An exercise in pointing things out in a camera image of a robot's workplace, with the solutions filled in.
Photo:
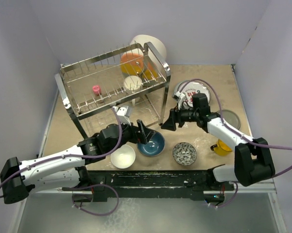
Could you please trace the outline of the dark blue ceramic bowl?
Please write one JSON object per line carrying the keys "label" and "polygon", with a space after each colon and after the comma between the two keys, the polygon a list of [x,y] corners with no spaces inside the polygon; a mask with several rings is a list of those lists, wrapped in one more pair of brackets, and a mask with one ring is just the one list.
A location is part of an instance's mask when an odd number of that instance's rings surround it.
{"label": "dark blue ceramic bowl", "polygon": [[165,139],[163,135],[156,132],[147,144],[138,143],[138,151],[148,157],[158,156],[165,148]]}

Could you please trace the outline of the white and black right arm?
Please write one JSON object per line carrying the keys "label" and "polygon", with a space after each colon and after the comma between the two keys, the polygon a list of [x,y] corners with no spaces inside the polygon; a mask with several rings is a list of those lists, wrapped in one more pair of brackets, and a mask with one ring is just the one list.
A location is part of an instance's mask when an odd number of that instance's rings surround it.
{"label": "white and black right arm", "polygon": [[205,94],[194,94],[192,100],[191,109],[181,108],[182,103],[170,109],[169,117],[161,129],[176,131],[186,122],[195,122],[206,133],[215,136],[232,149],[234,164],[211,169],[212,175],[206,178],[210,189],[217,190],[224,182],[239,182],[243,186],[250,186],[275,175],[275,166],[264,138],[254,139],[242,134],[221,119],[220,114],[211,112]]}

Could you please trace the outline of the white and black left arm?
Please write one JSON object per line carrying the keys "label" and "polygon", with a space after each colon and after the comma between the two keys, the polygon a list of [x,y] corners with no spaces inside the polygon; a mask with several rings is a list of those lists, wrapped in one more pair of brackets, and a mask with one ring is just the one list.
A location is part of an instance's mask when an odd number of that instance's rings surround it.
{"label": "white and black left arm", "polygon": [[137,125],[110,124],[99,133],[76,146],[42,158],[20,161],[8,159],[0,172],[0,198],[5,204],[19,202],[36,191],[39,180],[57,172],[82,167],[103,160],[127,142],[147,144],[155,130],[146,127],[141,120]]}

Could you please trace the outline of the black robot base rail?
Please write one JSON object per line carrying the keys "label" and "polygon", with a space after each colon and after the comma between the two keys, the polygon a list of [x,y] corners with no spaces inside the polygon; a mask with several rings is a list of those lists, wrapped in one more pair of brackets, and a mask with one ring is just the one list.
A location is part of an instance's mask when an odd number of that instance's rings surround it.
{"label": "black robot base rail", "polygon": [[76,201],[103,202],[108,198],[172,198],[210,202],[224,201],[224,191],[233,191],[229,182],[218,182],[211,170],[92,170],[79,169],[72,187]]}

